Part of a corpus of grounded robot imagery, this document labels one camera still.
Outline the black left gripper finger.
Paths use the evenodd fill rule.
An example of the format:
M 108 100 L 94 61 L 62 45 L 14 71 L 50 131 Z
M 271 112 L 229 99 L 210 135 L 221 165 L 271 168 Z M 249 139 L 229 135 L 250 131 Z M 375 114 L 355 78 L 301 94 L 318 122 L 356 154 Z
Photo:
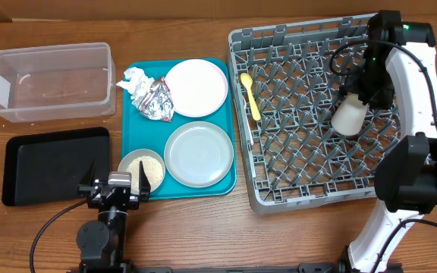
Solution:
M 140 167 L 139 168 L 139 179 L 138 179 L 139 191 L 140 192 L 150 192 L 151 185 L 150 185 L 149 180 L 146 176 L 142 161 L 140 161 L 139 167 Z
M 93 181 L 95 180 L 95 178 L 94 178 L 95 168 L 96 168 L 95 161 L 92 160 L 89 168 L 86 170 L 83 178 L 79 182 L 80 186 L 92 186 L 93 185 Z

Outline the white paper cup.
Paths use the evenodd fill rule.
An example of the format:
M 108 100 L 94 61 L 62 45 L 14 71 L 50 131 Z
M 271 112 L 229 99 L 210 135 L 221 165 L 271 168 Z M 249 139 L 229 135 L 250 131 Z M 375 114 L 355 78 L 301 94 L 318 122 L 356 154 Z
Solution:
M 341 135 L 350 137 L 360 132 L 369 105 L 364 105 L 357 94 L 350 93 L 332 117 L 332 127 Z

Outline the gray plate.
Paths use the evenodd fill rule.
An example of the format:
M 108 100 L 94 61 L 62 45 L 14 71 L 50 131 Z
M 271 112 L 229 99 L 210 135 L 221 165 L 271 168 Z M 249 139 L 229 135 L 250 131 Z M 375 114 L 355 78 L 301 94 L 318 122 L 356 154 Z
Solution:
M 180 184 L 204 188 L 217 184 L 234 161 L 231 139 L 219 126 L 193 121 L 176 129 L 164 150 L 168 173 Z

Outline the yellow plastic spoon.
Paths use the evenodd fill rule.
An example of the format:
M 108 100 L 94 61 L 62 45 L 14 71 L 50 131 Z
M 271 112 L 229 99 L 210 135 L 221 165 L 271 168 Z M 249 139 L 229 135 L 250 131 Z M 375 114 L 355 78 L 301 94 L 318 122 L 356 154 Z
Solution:
M 256 101 L 255 101 L 253 93 L 252 93 L 253 79 L 248 73 L 242 73 L 240 75 L 240 80 L 241 80 L 241 83 L 243 84 L 244 88 L 247 91 L 248 102 L 250 104 L 250 110 L 251 110 L 252 117 L 255 121 L 260 121 L 261 114 L 259 112 L 258 106 L 256 104 Z

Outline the pink plastic utensil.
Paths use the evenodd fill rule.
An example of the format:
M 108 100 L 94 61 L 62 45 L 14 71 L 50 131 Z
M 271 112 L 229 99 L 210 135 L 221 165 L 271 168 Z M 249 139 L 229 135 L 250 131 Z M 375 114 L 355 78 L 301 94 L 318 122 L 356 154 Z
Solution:
M 253 146 L 253 144 L 254 144 L 254 140 L 253 140 L 252 130 L 251 130 L 251 128 L 250 128 L 250 123 L 249 123 L 249 121 L 248 121 L 248 117 L 247 117 L 247 101 L 246 101 L 246 99 L 245 99 L 244 96 L 242 96 L 242 103 L 243 103 L 243 105 L 244 105 L 244 114 L 245 114 L 245 117 L 246 117 L 246 122 L 245 122 L 245 124 L 246 124 L 246 126 L 247 126 L 247 133 L 248 133 L 249 138 L 250 138 L 250 145 Z

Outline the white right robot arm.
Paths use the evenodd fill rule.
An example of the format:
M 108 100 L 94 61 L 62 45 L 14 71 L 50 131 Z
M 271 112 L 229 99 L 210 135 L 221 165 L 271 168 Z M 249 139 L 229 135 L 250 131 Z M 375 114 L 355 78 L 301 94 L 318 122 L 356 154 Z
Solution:
M 337 272 L 400 272 L 388 260 L 403 236 L 437 206 L 437 73 L 428 23 L 382 10 L 367 24 L 363 62 L 343 73 L 332 126 L 360 132 L 370 109 L 398 107 L 401 139 L 374 171 L 376 206 L 345 249 Z

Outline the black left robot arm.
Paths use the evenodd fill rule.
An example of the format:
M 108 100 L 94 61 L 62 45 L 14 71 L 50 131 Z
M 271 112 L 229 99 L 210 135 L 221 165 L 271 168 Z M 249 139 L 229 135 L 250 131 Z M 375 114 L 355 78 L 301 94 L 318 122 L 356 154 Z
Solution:
M 151 186 L 143 165 L 139 165 L 138 193 L 131 192 L 132 174 L 109 173 L 108 180 L 94 178 L 92 163 L 78 184 L 77 191 L 86 195 L 84 203 L 98 209 L 98 218 L 83 224 L 77 232 L 80 249 L 80 272 L 137 272 L 130 259 L 124 257 L 127 217 L 141 202 L 149 200 Z

